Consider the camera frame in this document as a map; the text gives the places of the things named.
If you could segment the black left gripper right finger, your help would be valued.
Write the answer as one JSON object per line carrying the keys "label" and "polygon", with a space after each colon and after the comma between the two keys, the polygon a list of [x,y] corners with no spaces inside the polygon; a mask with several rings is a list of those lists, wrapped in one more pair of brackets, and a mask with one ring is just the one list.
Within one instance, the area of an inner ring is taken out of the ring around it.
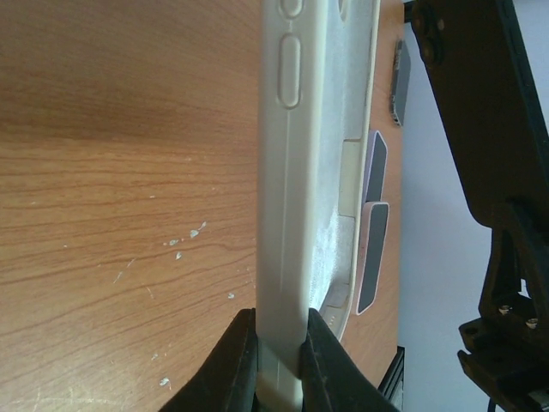
{"label": "black left gripper right finger", "polygon": [[395,407],[355,366],[314,308],[309,310],[299,373],[304,411],[394,411]]}

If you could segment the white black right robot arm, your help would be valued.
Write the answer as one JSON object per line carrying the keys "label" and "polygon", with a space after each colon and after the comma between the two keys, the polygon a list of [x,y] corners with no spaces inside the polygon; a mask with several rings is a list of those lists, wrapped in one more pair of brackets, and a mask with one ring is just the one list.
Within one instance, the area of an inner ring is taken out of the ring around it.
{"label": "white black right robot arm", "polygon": [[409,1],[473,218],[492,230],[464,373],[501,409],[548,408],[548,133],[514,4]]}

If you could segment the cream white phone case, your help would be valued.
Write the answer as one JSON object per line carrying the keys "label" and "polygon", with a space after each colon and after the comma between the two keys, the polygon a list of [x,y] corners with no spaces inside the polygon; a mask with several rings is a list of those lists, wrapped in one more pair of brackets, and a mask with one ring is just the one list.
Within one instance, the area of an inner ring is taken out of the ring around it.
{"label": "cream white phone case", "polygon": [[310,310],[345,330],[359,254],[380,4],[264,1],[260,25],[256,396],[299,411]]}

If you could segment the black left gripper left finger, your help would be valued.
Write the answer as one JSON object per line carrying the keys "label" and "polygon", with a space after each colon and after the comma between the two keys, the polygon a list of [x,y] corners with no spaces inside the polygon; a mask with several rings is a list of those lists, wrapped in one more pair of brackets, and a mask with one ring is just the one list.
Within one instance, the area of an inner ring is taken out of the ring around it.
{"label": "black left gripper left finger", "polygon": [[257,411],[256,310],[240,310],[195,375],[162,411]]}

